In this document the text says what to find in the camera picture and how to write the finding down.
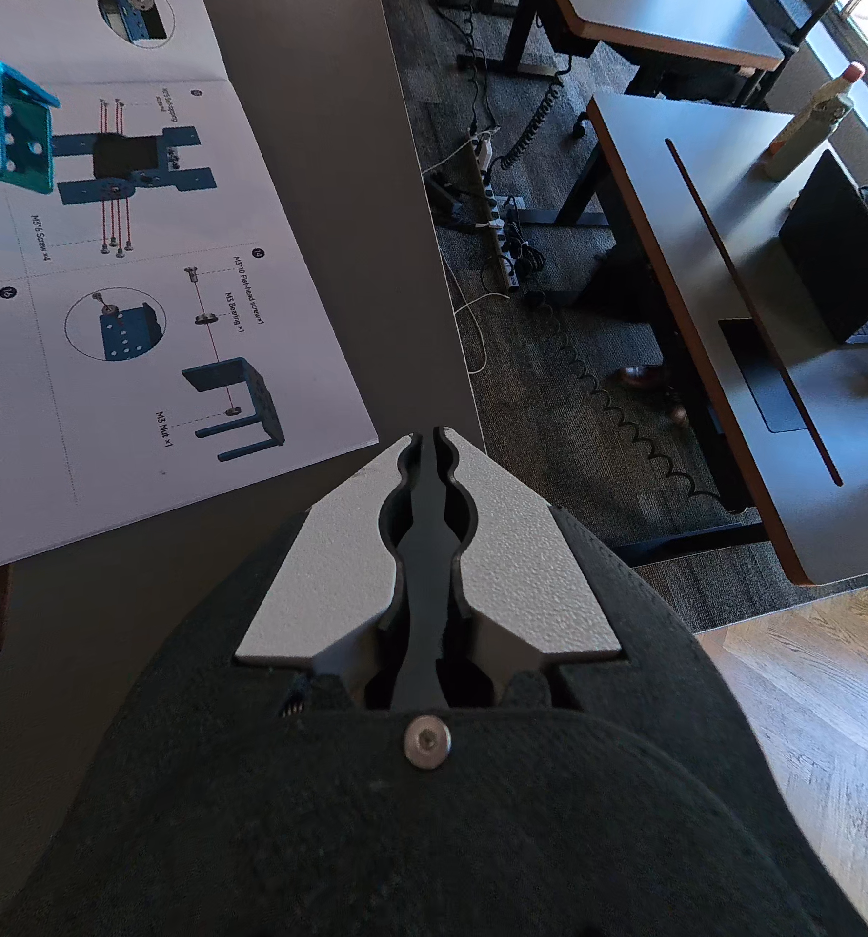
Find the pale bottle orange cap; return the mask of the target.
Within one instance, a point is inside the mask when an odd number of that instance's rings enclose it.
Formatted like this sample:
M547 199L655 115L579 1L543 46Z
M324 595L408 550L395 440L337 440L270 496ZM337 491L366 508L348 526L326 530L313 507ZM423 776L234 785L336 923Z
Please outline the pale bottle orange cap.
M842 73L826 82L769 143L763 173L772 182L781 182L827 141L843 119L854 110L850 92L866 75L860 62L850 62Z

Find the white assembly instruction booklet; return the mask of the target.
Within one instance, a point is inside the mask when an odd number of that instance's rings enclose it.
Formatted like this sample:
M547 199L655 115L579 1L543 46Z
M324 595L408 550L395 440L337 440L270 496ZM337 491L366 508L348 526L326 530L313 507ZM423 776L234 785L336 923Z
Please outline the white assembly instruction booklet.
M0 566L378 435L203 2L0 2L53 192L0 181Z

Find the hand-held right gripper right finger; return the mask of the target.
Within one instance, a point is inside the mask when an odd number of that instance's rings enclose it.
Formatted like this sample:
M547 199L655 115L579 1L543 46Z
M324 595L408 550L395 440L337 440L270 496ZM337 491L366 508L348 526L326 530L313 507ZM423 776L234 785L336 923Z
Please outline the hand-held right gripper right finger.
M504 693L525 671L622 649L553 507L451 428L437 428L450 559L438 675L445 693Z

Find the black laptop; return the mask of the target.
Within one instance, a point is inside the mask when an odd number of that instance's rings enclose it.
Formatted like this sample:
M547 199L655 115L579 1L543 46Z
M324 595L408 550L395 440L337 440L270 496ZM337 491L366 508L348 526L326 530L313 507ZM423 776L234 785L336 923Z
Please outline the black laptop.
M833 339L868 344L868 208L831 150L792 205L779 240Z

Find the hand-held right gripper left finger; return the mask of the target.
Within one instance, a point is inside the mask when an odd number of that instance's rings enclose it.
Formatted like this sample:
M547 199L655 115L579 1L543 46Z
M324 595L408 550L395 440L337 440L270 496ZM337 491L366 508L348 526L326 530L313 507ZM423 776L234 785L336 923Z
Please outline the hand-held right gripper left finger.
M332 674L347 690L383 671L409 617L398 547L421 449L419 434L398 439L309 509L236 662Z

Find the blue metal U bracket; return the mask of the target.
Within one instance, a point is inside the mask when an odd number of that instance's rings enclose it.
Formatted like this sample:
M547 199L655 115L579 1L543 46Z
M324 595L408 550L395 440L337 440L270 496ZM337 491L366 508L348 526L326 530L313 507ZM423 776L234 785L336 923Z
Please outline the blue metal U bracket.
M0 181L53 192L52 111L60 102L0 61Z

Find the grey office desk wooden edge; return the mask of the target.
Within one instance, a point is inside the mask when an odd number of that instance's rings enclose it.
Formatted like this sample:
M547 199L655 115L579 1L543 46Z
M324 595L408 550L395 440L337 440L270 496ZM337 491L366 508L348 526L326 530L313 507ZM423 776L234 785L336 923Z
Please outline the grey office desk wooden edge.
M524 1L501 59L505 74L552 75L521 64L534 19L555 53L588 58L605 44L637 67L629 95L739 103L753 79L785 61L761 18L743 1Z
M759 166L785 114L598 92L587 113L616 204L650 262L789 579L868 574L868 345L838 345L778 241L816 158ZM755 318L801 427L768 428L721 322Z

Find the grey power strip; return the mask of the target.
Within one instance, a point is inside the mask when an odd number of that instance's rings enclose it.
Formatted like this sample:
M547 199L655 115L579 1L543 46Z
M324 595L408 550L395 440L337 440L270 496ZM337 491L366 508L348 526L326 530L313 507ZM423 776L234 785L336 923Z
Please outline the grey power strip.
M497 268L501 291L506 295L511 295L519 291L520 282L514 271L513 259L509 252L505 219L491 183L486 180L487 170L494 157L491 140L495 132L495 130L478 131L467 140L467 148L476 175L476 197L482 206L483 220L478 223L479 229L485 233L491 258Z

